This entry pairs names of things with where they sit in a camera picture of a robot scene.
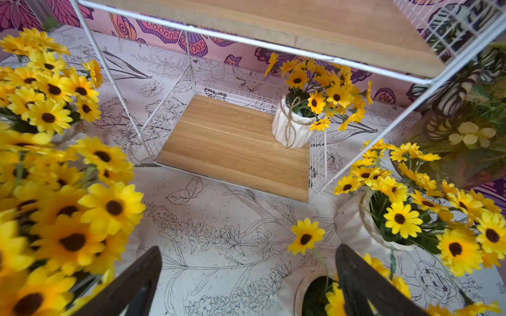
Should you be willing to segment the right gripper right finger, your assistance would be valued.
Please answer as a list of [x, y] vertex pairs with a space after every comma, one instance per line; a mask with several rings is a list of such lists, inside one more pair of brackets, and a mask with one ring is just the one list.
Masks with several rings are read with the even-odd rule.
[[426, 315], [348, 245], [337, 248], [335, 264], [346, 315], [372, 315], [371, 307], [380, 315]]

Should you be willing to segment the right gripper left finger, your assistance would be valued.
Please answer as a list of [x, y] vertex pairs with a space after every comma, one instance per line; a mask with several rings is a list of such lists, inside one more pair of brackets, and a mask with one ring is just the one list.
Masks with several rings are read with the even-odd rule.
[[73, 314], [148, 316], [161, 270], [161, 252], [153, 246]]

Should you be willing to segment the sunflower pot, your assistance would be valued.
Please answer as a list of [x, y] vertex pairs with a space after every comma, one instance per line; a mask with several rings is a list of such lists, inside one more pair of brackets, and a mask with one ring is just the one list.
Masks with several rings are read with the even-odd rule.
[[305, 146], [315, 132], [327, 131], [334, 117], [342, 120], [338, 130], [346, 131], [350, 124], [364, 120], [366, 106], [373, 103], [373, 81], [360, 88], [348, 66], [325, 66], [308, 58], [282, 61], [280, 54], [273, 52], [264, 76], [274, 72], [286, 80], [288, 92], [282, 97], [271, 131], [290, 149]]
[[[390, 260], [385, 267], [370, 254], [360, 256], [354, 249], [374, 242], [374, 231], [363, 222], [360, 213], [338, 214], [335, 227], [342, 244], [337, 248], [335, 267], [313, 271], [289, 295], [294, 315], [489, 315], [505, 314], [505, 301], [485, 304], [479, 296], [471, 297], [463, 284], [457, 282], [453, 263], [466, 254], [479, 267], [483, 254], [478, 244], [465, 238], [452, 244], [448, 251], [438, 248], [438, 238], [428, 235], [412, 241], [414, 247], [428, 252], [433, 263], [421, 260], [412, 275], [403, 271], [394, 243], [384, 250]], [[434, 268], [434, 263], [442, 266]]]
[[36, 28], [6, 36], [1, 49], [20, 64], [1, 68], [1, 118], [12, 129], [55, 136], [101, 118], [98, 89], [104, 76], [97, 60], [68, 64], [67, 47]]
[[417, 144], [364, 143], [335, 187], [348, 195], [335, 218], [341, 242], [386, 258], [420, 248], [457, 277], [505, 261], [505, 217], [493, 200], [436, 180], [422, 168], [439, 159]]
[[1, 131], [1, 314], [74, 315], [115, 279], [143, 195], [123, 150]]

